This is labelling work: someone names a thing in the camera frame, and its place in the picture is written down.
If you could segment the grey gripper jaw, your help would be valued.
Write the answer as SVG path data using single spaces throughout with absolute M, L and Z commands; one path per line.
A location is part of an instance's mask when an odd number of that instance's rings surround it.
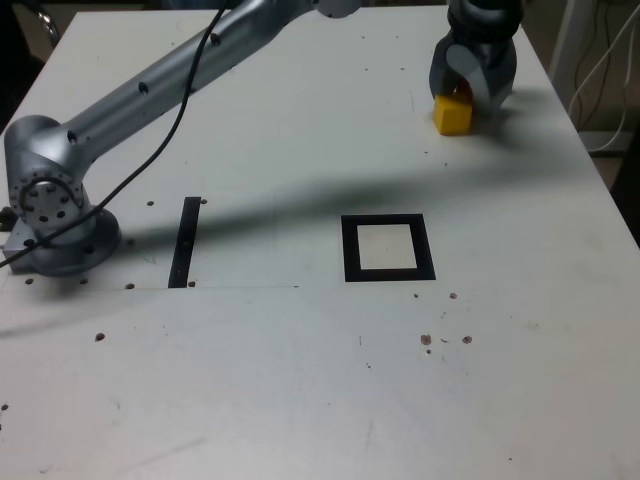
M 446 62 L 469 84 L 474 110 L 484 117 L 494 116 L 512 91 L 516 73 L 513 40 L 472 46 L 456 43 L 447 49 Z
M 453 44 L 453 34 L 448 32 L 434 49 L 429 71 L 429 87 L 433 97 L 450 95 L 458 87 L 460 75 L 449 66 L 446 58 L 447 51 Z

